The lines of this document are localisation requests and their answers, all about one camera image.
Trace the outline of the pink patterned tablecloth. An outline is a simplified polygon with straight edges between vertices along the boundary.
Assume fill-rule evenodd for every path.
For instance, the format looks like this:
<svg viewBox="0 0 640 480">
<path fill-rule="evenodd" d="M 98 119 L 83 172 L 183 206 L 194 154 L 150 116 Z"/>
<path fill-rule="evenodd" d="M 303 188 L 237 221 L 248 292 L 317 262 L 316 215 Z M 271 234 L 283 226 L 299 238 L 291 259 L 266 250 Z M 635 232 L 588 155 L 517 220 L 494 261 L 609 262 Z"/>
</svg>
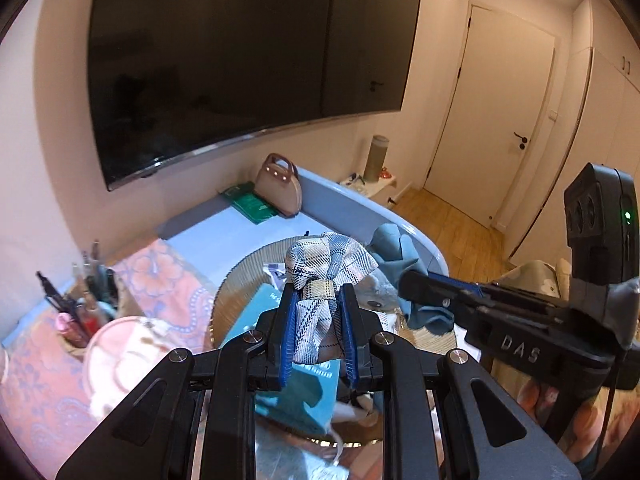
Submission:
<svg viewBox="0 0 640 480">
<path fill-rule="evenodd" d="M 52 479 L 98 422 L 172 348 L 209 342 L 216 285 L 163 240 L 116 263 L 126 318 L 70 353 L 45 310 L 6 346 L 1 419 L 29 466 Z"/>
</svg>

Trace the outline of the pink round container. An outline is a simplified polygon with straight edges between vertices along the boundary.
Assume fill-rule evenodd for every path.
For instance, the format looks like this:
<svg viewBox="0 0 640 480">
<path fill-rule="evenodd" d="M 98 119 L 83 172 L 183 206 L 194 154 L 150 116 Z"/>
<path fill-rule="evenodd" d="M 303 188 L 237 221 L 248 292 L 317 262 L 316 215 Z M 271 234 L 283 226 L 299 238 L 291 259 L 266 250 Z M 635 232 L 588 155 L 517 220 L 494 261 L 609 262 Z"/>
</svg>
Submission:
<svg viewBox="0 0 640 480">
<path fill-rule="evenodd" d="M 157 318 L 125 316 L 100 328 L 82 361 L 91 416 L 104 419 L 174 347 L 170 325 Z"/>
</svg>

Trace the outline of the teal blue cloth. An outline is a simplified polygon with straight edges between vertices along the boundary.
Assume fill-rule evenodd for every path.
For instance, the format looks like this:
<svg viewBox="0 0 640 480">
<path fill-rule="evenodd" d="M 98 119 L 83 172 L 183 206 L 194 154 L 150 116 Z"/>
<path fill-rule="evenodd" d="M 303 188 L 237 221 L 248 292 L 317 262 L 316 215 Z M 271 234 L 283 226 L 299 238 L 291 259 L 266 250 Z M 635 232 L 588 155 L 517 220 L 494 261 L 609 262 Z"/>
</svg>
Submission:
<svg viewBox="0 0 640 480">
<path fill-rule="evenodd" d="M 399 289 L 401 275 L 405 272 L 427 274 L 412 238 L 395 223 L 379 226 L 372 235 L 367 251 L 396 289 Z M 442 336 L 454 329 L 454 315 L 445 307 L 424 306 L 402 298 L 398 298 L 398 304 L 410 330 L 426 328 L 430 333 Z"/>
</svg>

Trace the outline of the white door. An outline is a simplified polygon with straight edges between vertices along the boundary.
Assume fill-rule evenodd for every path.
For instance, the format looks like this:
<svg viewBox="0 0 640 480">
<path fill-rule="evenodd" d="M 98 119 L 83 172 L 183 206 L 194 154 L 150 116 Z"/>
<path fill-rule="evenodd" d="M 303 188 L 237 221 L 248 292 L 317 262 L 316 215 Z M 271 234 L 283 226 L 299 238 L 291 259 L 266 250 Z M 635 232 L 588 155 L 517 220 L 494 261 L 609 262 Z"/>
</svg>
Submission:
<svg viewBox="0 0 640 480">
<path fill-rule="evenodd" d="M 548 32 L 511 14 L 472 7 L 427 191 L 491 225 L 533 136 L 554 54 Z"/>
</svg>

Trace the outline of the wooden pen holder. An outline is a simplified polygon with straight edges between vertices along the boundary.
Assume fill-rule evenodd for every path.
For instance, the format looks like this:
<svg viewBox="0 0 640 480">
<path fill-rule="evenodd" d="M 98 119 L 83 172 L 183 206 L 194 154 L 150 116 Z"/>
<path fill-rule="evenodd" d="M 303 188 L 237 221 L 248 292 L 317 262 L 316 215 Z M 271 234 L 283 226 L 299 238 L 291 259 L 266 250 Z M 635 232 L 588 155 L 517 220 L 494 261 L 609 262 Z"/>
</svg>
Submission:
<svg viewBox="0 0 640 480">
<path fill-rule="evenodd" d="M 62 324 L 58 329 L 61 336 L 72 347 L 86 348 L 92 336 L 116 318 L 120 293 L 115 272 L 102 260 L 98 240 L 88 252 L 81 253 L 81 264 L 72 264 L 72 275 L 72 287 L 60 292 L 44 274 L 36 272 L 44 299 Z"/>
</svg>

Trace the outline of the green book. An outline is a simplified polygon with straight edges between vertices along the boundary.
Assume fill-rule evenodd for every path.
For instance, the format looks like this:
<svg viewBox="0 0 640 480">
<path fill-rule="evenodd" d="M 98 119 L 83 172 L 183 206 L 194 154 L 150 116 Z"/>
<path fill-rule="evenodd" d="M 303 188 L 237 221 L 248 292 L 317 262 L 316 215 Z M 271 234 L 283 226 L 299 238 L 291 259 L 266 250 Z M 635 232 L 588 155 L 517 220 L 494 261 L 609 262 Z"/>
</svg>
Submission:
<svg viewBox="0 0 640 480">
<path fill-rule="evenodd" d="M 222 196 L 254 224 L 261 224 L 278 214 L 273 206 L 254 193 L 253 182 L 232 185 L 222 192 Z"/>
</svg>

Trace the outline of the brown handbag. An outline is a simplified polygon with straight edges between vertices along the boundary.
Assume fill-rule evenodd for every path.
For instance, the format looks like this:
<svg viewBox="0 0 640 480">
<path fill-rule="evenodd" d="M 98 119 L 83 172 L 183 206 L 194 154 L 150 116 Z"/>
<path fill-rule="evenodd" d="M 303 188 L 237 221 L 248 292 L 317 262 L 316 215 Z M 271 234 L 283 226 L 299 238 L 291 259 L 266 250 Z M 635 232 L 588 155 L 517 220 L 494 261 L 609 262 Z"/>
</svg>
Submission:
<svg viewBox="0 0 640 480">
<path fill-rule="evenodd" d="M 302 210 L 303 190 L 297 167 L 286 157 L 271 153 L 262 163 L 254 193 L 286 218 Z"/>
</svg>

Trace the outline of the wall mounted television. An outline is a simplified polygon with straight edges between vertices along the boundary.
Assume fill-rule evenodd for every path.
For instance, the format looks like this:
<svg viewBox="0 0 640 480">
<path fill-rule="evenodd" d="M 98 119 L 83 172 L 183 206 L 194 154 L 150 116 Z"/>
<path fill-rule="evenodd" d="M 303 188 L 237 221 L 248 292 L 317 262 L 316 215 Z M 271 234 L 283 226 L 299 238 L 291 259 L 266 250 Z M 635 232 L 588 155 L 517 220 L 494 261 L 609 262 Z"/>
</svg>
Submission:
<svg viewBox="0 0 640 480">
<path fill-rule="evenodd" d="M 274 128 L 396 112 L 421 0 L 92 0 L 88 95 L 109 190 Z"/>
</svg>

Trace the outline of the teal mask package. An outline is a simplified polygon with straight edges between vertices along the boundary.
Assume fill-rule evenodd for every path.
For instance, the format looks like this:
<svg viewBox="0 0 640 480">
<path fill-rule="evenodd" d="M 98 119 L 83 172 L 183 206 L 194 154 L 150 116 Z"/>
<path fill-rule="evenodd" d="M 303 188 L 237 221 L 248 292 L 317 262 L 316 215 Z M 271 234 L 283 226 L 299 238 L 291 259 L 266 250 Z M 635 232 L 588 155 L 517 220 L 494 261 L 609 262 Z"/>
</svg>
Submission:
<svg viewBox="0 0 640 480">
<path fill-rule="evenodd" d="M 221 344 L 255 328 L 259 315 L 275 309 L 281 297 L 280 290 L 261 284 Z M 256 413 L 301 434 L 324 436 L 331 426 L 340 371 L 340 360 L 294 364 L 281 391 L 256 393 Z"/>
</svg>

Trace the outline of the grey cylinder speaker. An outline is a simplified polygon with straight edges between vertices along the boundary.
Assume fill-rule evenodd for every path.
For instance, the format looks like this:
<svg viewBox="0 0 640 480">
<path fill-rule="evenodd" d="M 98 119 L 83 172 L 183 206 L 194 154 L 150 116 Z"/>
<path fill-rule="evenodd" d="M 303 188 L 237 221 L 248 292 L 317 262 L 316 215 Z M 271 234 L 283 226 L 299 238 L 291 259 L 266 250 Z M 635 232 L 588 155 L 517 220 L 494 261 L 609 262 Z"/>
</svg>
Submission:
<svg viewBox="0 0 640 480">
<path fill-rule="evenodd" d="M 363 181 L 367 183 L 378 182 L 386 157 L 390 140 L 386 136 L 376 134 L 370 144 L 370 150 L 363 171 Z"/>
</svg>

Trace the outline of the plaid bow tie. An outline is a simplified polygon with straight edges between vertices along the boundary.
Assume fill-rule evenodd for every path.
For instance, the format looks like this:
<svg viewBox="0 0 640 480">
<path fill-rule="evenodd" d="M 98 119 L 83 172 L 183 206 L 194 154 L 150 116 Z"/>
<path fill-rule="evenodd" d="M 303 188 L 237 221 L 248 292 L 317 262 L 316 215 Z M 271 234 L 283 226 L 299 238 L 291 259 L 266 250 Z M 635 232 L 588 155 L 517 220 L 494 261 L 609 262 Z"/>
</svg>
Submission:
<svg viewBox="0 0 640 480">
<path fill-rule="evenodd" d="M 286 279 L 297 292 L 294 363 L 314 365 L 344 354 L 338 293 L 377 268 L 364 247 L 343 234 L 303 237 L 288 248 Z"/>
</svg>

